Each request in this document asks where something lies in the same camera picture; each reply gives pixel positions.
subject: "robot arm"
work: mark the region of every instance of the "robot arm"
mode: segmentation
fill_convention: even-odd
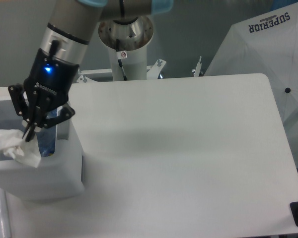
[[[29,77],[8,90],[30,141],[40,128],[70,119],[67,104],[73,79],[99,20],[125,19],[169,11],[173,0],[57,0]],[[48,112],[63,106],[56,118]]]

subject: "metal cylinder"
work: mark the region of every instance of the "metal cylinder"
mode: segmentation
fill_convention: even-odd
[[[99,37],[109,52],[110,65],[114,81],[147,79],[147,46],[153,37],[153,25],[146,16],[126,22],[102,22],[98,29]],[[127,57],[121,59],[118,54],[127,51]]]
[[[57,0],[49,25],[88,44],[102,10],[101,7],[88,6],[76,0]]]
[[[53,40],[58,40],[61,47],[55,57],[73,64],[80,64],[85,56],[88,45],[71,40],[57,32],[46,28],[40,48],[48,54]]]

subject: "black cable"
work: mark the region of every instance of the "black cable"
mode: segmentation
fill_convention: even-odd
[[[116,40],[116,52],[119,52],[119,44],[120,44],[120,41],[117,39]],[[119,64],[119,67],[121,68],[121,73],[123,74],[124,81],[128,81],[121,59],[118,60],[118,64]]]
[[[119,6],[120,6],[120,15],[121,15],[121,18],[125,18],[124,0],[119,0]]]

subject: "blue cap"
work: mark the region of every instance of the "blue cap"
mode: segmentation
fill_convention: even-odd
[[[93,7],[104,7],[108,2],[107,0],[78,0],[78,1]]]
[[[152,0],[151,14],[168,12],[173,7],[173,0]]]

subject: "blue led light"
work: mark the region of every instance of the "blue led light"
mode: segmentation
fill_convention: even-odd
[[[51,73],[52,69],[50,67],[44,67],[45,71],[47,71],[48,73]]]

